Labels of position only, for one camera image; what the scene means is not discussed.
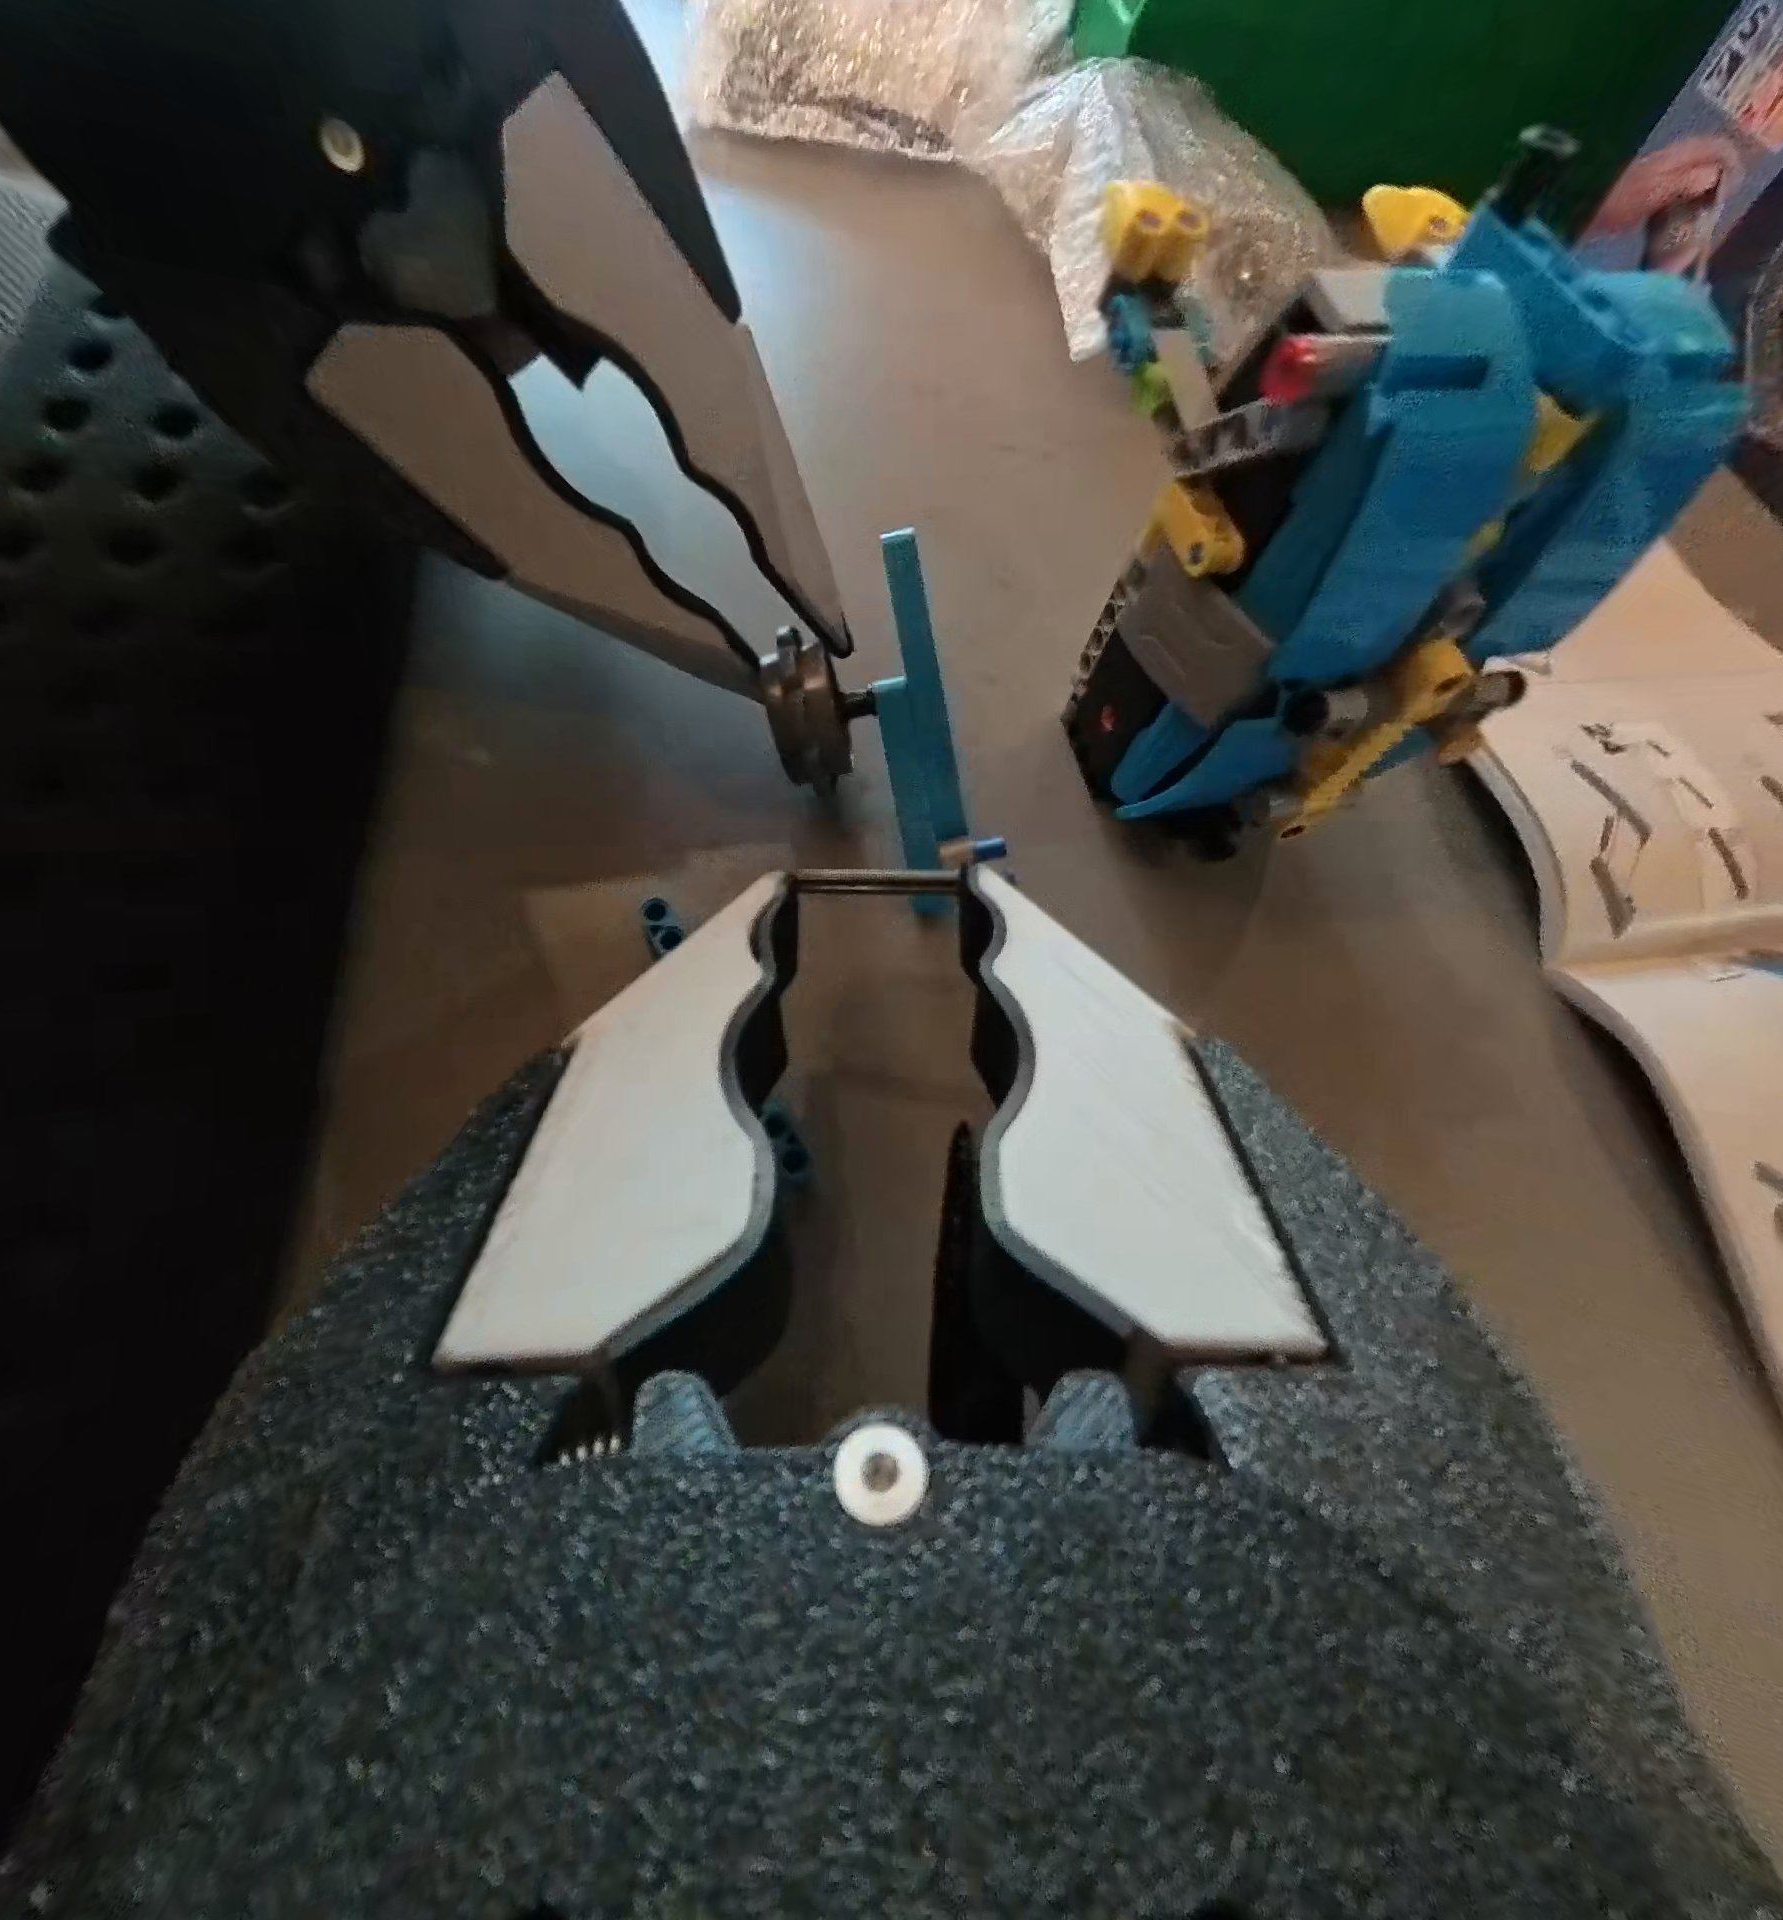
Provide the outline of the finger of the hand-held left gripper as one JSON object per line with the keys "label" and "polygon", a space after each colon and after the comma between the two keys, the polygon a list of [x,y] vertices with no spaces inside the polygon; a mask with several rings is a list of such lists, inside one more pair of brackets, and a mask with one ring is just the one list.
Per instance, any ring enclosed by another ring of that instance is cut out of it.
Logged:
{"label": "finger of the hand-held left gripper", "polygon": [[510,381],[468,343],[432,326],[348,324],[306,386],[518,592],[764,702],[764,668],[738,626],[660,565],[636,523],[568,483]]}
{"label": "finger of the hand-held left gripper", "polygon": [[586,337],[644,395],[686,483],[842,658],[848,616],[756,337],[712,299],[560,72],[502,126],[504,240],[546,341]]}

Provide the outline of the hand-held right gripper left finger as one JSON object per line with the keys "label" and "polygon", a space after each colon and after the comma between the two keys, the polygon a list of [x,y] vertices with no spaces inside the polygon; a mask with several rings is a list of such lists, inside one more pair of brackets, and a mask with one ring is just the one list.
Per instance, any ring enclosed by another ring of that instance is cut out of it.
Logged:
{"label": "hand-held right gripper left finger", "polygon": [[432,1354],[444,1374],[622,1364],[758,1256],[764,1107],[800,961],[788,875],[750,883],[586,1018]]}

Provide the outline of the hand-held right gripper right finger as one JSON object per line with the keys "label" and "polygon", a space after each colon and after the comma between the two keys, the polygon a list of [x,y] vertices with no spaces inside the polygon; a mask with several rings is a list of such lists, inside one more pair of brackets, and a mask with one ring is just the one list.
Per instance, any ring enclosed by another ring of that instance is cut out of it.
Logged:
{"label": "hand-held right gripper right finger", "polygon": [[1172,1364],[1325,1359],[1192,1031],[1000,871],[962,878],[996,1104],[980,1199],[1000,1250]]}

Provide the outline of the blue perforated beam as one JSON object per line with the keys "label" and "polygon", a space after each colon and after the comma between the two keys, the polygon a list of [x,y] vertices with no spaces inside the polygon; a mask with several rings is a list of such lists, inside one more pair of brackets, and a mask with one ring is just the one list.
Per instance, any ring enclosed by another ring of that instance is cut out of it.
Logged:
{"label": "blue perforated beam", "polygon": [[952,712],[914,531],[882,536],[902,672],[872,686],[894,794],[904,867],[942,871],[948,845],[970,837]]}
{"label": "blue perforated beam", "polygon": [[[688,939],[684,920],[664,897],[648,897],[640,902],[640,931],[654,964],[682,949]],[[760,1121],[782,1184],[786,1189],[806,1189],[812,1176],[812,1157],[792,1109],[778,1091],[764,1101]]]}

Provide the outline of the grey desk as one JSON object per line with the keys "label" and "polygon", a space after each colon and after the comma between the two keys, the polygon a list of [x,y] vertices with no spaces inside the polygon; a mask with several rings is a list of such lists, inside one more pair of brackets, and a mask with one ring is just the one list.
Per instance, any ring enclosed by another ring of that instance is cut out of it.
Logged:
{"label": "grey desk", "polygon": [[[1615,1525],[1701,1739],[1783,1875],[1783,1421],[1623,1048],[1543,980],[1517,847],[1463,774],[1203,865],[1098,812],[1060,711],[1160,481],[1044,262],[968,173],[696,145],[856,634],[898,666],[918,533],[974,827],[1024,891],[1233,1044],[1467,1284]],[[878,732],[836,811],[758,711],[440,565],[326,1071],[284,1315],[472,1109],[768,868],[898,853]]]}

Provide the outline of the black perforated chair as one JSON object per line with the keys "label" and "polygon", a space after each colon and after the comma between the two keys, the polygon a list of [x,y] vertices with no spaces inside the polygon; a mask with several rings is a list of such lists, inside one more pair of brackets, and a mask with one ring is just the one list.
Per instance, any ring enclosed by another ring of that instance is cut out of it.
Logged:
{"label": "black perforated chair", "polygon": [[418,552],[0,180],[0,1854],[276,1303]]}

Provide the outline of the open instruction booklet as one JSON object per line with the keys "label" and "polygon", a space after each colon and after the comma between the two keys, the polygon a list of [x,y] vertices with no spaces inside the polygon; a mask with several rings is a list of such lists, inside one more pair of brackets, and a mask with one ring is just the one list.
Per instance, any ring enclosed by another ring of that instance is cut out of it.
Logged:
{"label": "open instruction booklet", "polygon": [[1783,1414],[1783,654],[1657,545],[1469,769],[1553,993],[1647,1077]]}

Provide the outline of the blue yellow toy vehicle model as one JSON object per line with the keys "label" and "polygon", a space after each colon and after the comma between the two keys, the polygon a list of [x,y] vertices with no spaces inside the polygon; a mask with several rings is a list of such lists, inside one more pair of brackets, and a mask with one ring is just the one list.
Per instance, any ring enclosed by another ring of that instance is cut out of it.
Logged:
{"label": "blue yellow toy vehicle model", "polygon": [[1170,469],[1062,712],[1118,821],[1225,859],[1465,755],[1733,454],[1751,395],[1707,287],[1545,225],[1575,152],[1535,124],[1475,208],[1403,200],[1229,369],[1207,214],[1106,191],[1104,349]]}

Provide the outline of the green box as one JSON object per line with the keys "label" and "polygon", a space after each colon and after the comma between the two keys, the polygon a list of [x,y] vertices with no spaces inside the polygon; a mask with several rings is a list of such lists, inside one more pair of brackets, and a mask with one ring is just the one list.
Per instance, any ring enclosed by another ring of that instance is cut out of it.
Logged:
{"label": "green box", "polygon": [[1371,184],[1479,195],[1521,130],[1575,136],[1569,202],[1607,188],[1727,3],[1080,3],[1076,56],[1196,80],[1319,202]]}

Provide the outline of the dark printed toy box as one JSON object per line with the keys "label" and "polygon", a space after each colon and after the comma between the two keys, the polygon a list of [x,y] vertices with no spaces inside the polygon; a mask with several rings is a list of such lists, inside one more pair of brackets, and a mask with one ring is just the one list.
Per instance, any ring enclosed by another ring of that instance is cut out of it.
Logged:
{"label": "dark printed toy box", "polygon": [[1731,9],[1575,250],[1709,294],[1749,398],[1735,466],[1783,496],[1783,3]]}

